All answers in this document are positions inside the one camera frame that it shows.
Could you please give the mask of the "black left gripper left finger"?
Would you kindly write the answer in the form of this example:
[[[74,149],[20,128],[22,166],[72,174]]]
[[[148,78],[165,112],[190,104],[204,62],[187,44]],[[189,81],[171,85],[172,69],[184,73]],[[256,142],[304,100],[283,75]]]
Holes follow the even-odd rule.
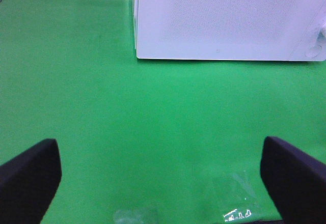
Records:
[[[44,139],[1,165],[1,223],[40,223],[62,178],[58,143]]]

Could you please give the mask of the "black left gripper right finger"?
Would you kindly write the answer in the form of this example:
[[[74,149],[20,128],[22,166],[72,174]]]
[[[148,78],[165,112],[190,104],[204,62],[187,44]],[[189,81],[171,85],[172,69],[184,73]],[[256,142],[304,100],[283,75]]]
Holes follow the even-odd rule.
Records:
[[[284,223],[325,223],[325,164],[276,136],[265,138],[260,176]]]

